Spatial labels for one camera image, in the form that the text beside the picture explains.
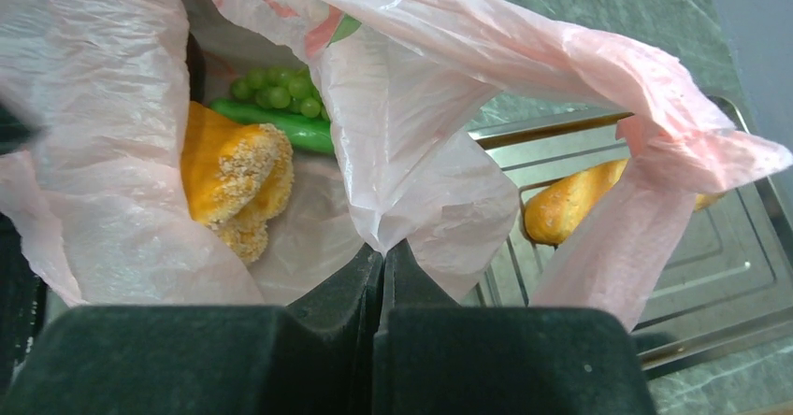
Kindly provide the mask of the pink plastic grocery bag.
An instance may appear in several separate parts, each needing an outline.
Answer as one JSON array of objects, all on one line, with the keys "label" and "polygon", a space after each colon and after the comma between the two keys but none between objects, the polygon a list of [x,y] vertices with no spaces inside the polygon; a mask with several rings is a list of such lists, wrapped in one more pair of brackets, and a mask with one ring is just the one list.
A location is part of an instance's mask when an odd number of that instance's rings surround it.
[{"label": "pink plastic grocery bag", "polygon": [[[433,278],[475,281],[509,233],[515,187],[465,132],[503,91],[624,109],[627,171],[530,301],[634,327],[699,193],[790,167],[738,130],[679,61],[504,0],[211,0],[308,64],[357,233],[409,240]],[[1,159],[1,209],[70,306],[261,304],[180,184],[189,23],[181,0],[1,0],[1,93],[42,134]]]}]

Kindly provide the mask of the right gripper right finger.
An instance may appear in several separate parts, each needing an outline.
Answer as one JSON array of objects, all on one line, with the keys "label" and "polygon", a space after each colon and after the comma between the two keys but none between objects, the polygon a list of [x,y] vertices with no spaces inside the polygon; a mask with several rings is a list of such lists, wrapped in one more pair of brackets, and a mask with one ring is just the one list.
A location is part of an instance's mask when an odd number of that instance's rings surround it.
[{"label": "right gripper right finger", "polygon": [[385,256],[373,338],[376,414],[653,414],[633,341],[592,308],[470,308]]}]

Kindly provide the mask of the orange breaded food piece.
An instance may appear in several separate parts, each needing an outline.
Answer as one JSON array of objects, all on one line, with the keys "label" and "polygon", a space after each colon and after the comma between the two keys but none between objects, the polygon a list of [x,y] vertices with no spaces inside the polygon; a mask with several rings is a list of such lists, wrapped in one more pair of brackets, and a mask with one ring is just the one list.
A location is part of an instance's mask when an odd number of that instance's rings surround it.
[{"label": "orange breaded food piece", "polygon": [[264,253],[267,224],[287,207],[293,154],[287,135],[271,123],[240,124],[189,104],[180,172],[190,215],[245,265]]}]

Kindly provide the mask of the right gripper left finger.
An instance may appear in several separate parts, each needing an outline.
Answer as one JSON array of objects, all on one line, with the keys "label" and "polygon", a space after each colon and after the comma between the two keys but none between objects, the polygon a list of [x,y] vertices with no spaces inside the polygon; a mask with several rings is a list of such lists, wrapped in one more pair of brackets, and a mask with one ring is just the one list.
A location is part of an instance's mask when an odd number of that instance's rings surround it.
[{"label": "right gripper left finger", "polygon": [[289,306],[83,306],[44,329],[5,414],[367,414],[382,256]]}]

